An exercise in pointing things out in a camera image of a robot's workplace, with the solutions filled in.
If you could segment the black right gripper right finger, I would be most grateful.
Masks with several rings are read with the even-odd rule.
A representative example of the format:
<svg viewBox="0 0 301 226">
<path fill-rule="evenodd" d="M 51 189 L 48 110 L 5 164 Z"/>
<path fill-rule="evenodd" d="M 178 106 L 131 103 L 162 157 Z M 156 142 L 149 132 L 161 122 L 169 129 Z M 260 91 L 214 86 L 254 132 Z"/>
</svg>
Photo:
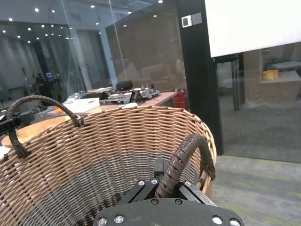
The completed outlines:
<svg viewBox="0 0 301 226">
<path fill-rule="evenodd" d="M 200 191 L 190 181 L 179 182 L 177 185 L 177 197 L 191 202 L 202 203 L 216 207 L 217 205 Z"/>
</svg>

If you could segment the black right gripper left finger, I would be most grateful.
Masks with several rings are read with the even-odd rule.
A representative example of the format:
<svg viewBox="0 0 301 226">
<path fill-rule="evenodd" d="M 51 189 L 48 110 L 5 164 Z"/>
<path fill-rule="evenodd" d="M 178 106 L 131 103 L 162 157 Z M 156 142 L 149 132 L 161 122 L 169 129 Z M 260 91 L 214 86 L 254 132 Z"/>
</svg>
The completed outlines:
<svg viewBox="0 0 301 226">
<path fill-rule="evenodd" d="M 155 191 L 163 178 L 165 161 L 156 159 L 154 162 L 154 177 L 149 180 L 139 180 L 118 202 L 118 204 L 129 204 L 140 202 L 155 197 Z"/>
</svg>

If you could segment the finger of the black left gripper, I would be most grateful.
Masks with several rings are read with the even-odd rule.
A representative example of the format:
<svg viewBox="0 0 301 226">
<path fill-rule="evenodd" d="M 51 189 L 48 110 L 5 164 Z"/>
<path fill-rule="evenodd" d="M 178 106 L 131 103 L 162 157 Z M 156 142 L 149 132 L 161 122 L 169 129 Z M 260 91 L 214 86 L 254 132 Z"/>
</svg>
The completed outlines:
<svg viewBox="0 0 301 226">
<path fill-rule="evenodd" d="M 6 115 L 3 115 L 0 119 L 0 135 L 7 134 L 8 132 L 16 129 L 21 125 L 21 119 L 19 116 L 14 116 L 8 118 Z"/>
</svg>

